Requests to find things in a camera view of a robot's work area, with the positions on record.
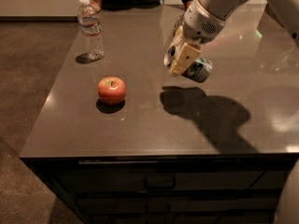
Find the person's right hand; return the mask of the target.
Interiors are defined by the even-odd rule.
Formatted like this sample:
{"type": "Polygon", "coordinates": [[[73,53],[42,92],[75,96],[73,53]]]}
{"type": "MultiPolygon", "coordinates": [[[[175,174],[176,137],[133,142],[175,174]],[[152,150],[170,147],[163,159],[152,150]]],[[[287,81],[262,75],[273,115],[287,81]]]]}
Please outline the person's right hand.
{"type": "Polygon", "coordinates": [[[101,7],[98,3],[91,1],[91,6],[95,9],[96,12],[100,12],[101,11],[101,7]]]}

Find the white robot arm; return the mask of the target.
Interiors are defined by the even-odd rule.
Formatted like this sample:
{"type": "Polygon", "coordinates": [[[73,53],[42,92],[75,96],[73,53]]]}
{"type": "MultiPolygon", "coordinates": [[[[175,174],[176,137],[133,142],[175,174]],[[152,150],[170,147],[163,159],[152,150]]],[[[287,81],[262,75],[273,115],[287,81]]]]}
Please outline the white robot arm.
{"type": "MultiPolygon", "coordinates": [[[[236,9],[249,0],[181,0],[185,12],[173,30],[164,65],[175,77],[191,70],[200,57],[201,46],[214,40],[236,9]]],[[[274,14],[299,46],[299,0],[266,0],[274,14]]]]}

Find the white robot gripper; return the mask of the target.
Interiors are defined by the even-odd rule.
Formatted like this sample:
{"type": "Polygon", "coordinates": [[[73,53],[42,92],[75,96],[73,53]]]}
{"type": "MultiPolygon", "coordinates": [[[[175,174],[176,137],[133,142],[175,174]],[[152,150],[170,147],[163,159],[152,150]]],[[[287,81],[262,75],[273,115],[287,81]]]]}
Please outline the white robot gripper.
{"type": "Polygon", "coordinates": [[[199,0],[193,0],[183,15],[183,27],[177,28],[167,51],[169,74],[174,77],[182,75],[201,54],[199,45],[183,43],[183,34],[206,44],[218,36],[225,24],[226,21],[210,13],[199,0]]]}

